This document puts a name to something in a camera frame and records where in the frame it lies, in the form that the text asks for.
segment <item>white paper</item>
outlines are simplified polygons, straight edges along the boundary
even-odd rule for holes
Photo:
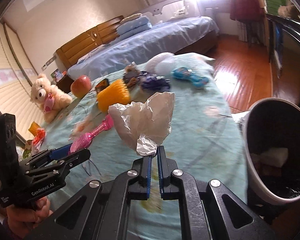
[[[171,133],[175,95],[155,93],[145,103],[115,104],[108,113],[120,138],[138,155],[155,155],[157,146]]]

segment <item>pink hairbrush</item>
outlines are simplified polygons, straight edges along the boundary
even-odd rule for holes
[[[73,141],[69,154],[75,153],[76,151],[88,148],[95,138],[102,131],[110,130],[113,127],[113,120],[109,114],[102,120],[102,123],[95,128],[91,133],[87,132],[81,135],[79,138]]]

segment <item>nightstand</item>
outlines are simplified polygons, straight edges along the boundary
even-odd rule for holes
[[[65,75],[63,78],[59,80],[59,82],[57,83],[57,87],[61,89],[63,92],[68,94],[71,92],[70,86],[72,83],[73,80],[68,75]]]

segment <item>hanging clothes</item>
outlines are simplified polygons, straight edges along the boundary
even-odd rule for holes
[[[258,0],[231,0],[230,19],[239,22],[261,21],[263,10]]]

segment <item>pink decorative border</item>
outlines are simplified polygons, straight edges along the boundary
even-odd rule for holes
[[[37,73],[35,73],[35,71],[32,69],[25,69],[25,72],[28,75],[28,77],[37,75]],[[6,84],[8,82],[18,80],[16,75],[18,76],[18,78],[20,80],[26,79],[26,77],[23,75],[21,70],[13,71],[11,68],[10,69],[0,69],[0,86]]]

